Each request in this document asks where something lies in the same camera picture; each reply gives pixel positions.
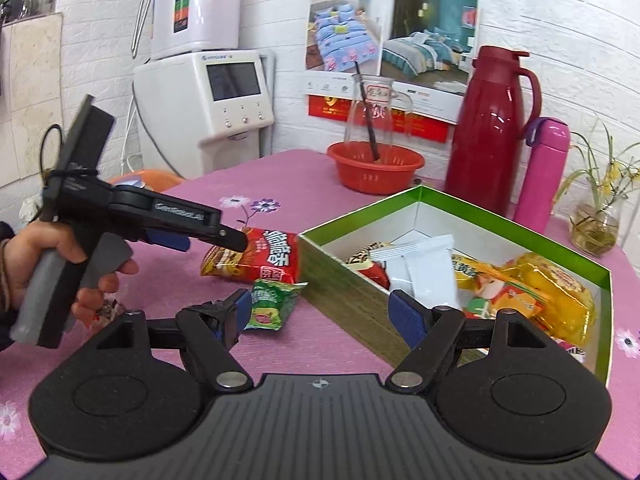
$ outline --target human hand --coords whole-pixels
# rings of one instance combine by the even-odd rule
[[[68,225],[40,221],[30,223],[4,247],[4,271],[12,308],[20,308],[24,301],[33,271],[45,249],[57,249],[62,257],[75,264],[86,260],[86,254]],[[135,274],[138,272],[138,264],[129,260],[122,264],[118,271],[123,274]],[[101,277],[98,289],[81,288],[71,312],[88,326],[94,313],[102,307],[104,293],[116,292],[119,285],[118,277],[113,272]]]

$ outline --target black stick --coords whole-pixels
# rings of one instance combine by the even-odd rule
[[[362,105],[364,106],[364,117],[367,121],[367,130],[369,131],[369,144],[371,145],[371,153],[373,154],[373,161],[377,162],[380,160],[380,153],[378,152],[378,143],[376,142],[376,133],[373,131],[373,121],[371,120],[371,113],[369,111],[369,104],[367,103],[367,93],[364,89],[364,82],[362,81],[362,74],[360,73],[360,67],[358,66],[358,62],[354,61],[356,64],[356,72],[360,77],[360,94],[362,94]]]

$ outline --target glass pitcher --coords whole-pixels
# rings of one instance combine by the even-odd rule
[[[393,144],[394,117],[391,104],[393,100],[402,101],[404,109],[404,134],[411,134],[414,106],[411,98],[402,92],[393,90],[394,80],[388,77],[372,75],[353,75],[353,100],[349,110],[344,143],[348,152],[356,160],[391,164],[388,158],[389,147]],[[375,137],[375,147],[370,143],[370,130]]]

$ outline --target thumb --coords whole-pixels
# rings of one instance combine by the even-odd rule
[[[35,250],[57,249],[66,260],[79,264],[86,260],[86,254],[76,241],[74,232],[66,224],[58,222],[32,222],[26,229],[27,243]]]

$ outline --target cardboard box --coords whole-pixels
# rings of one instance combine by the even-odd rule
[[[409,349],[388,320],[388,290],[343,262],[373,242],[401,243],[445,234],[453,235],[457,252],[496,266],[533,251],[585,285],[596,303],[596,321],[584,348],[584,365],[607,382],[613,317],[609,271],[543,235],[429,187],[414,187],[303,232],[301,280],[309,283],[305,297],[396,366]],[[464,356],[478,357],[473,351]]]

